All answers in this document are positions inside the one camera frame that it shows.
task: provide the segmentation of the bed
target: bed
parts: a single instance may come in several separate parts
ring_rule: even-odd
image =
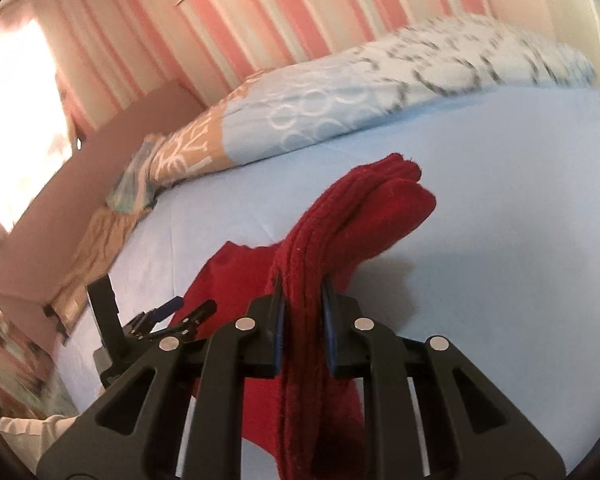
[[[396,151],[421,165],[438,207],[363,264],[349,293],[401,336],[448,336],[572,469],[600,436],[596,90],[499,88],[176,186],[110,272],[121,320],[183,294],[225,241],[280,240],[332,181]],[[98,346],[85,316],[59,353],[81,410],[100,387]],[[247,446],[244,467],[274,474],[272,458]]]

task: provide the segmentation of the red fabric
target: red fabric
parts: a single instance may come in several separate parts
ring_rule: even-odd
[[[281,243],[255,249],[226,243],[185,294],[178,323],[209,298],[218,312],[201,338],[243,316],[249,302],[283,277],[286,297],[283,370],[275,380],[247,380],[242,434],[270,452],[281,480],[363,477],[363,417],[352,381],[328,375],[320,282],[344,290],[356,266],[419,226],[436,205],[417,181],[420,168],[394,153],[335,182]]]

